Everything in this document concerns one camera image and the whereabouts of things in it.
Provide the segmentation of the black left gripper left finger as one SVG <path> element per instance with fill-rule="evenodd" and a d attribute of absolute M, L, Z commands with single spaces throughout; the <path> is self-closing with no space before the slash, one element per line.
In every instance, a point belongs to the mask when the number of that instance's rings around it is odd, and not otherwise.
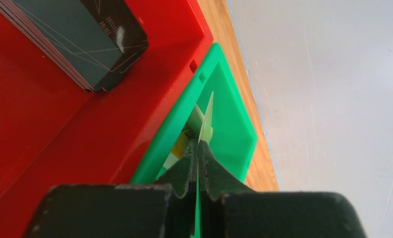
<path fill-rule="evenodd" d="M 189 238 L 195 232 L 198 142 L 149 184 L 64 184 L 41 200 L 25 238 Z"/>

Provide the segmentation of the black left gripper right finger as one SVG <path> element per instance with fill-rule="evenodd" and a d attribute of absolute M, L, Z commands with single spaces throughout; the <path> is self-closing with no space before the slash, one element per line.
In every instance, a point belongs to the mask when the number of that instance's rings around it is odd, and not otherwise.
<path fill-rule="evenodd" d="M 257 192 L 198 144 L 203 238 L 364 238 L 360 219 L 335 192 Z"/>

